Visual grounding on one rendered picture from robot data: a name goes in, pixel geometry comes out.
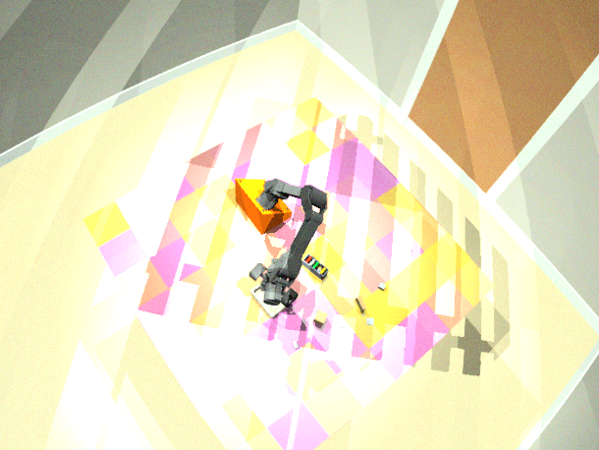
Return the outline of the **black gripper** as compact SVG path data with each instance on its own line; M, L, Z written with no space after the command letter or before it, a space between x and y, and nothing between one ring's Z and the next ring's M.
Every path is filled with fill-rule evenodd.
M259 286L262 287L264 289L264 285L265 283L268 283L266 280L266 273L263 274L264 271L266 271L267 268L262 265L261 263L258 263L249 273L248 276L256 281L256 279L258 279L259 277L261 277L263 280L260 281ZM286 288L282 288L282 293L281 293L281 301L280 303L285 306L286 308L288 308L293 302L294 300L298 297L299 293L296 292L294 289L288 289L288 291L284 291Z

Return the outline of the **white rectangular tray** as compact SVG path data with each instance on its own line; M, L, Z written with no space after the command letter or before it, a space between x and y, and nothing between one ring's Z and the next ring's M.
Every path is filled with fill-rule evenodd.
M270 315L271 318L273 316L279 314L281 311L283 311L286 308L281 303L278 306L268 306L268 305L265 305L263 303L263 301L262 301L262 299L263 299L263 292L264 292L264 289L262 287L260 287L259 284L257 286L255 286L255 288L253 288L251 290L251 294L258 301L258 303L262 306L262 308L266 311L266 313L268 313Z

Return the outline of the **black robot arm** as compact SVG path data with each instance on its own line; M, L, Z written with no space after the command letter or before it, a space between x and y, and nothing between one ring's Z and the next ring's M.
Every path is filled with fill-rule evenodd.
M264 285L262 301L268 306L278 306L281 301L282 288L290 288L300 274L302 256L318 226L323 222L324 212L328 208L328 198L325 192L312 185L294 186L276 177L266 180L263 188L263 192L255 200L264 210L272 209L278 199L287 200L288 197L300 198L304 210L304 221L290 248L279 259L272 258L271 264L267 268L266 280L268 283ZM319 208L319 213L313 210L312 205Z

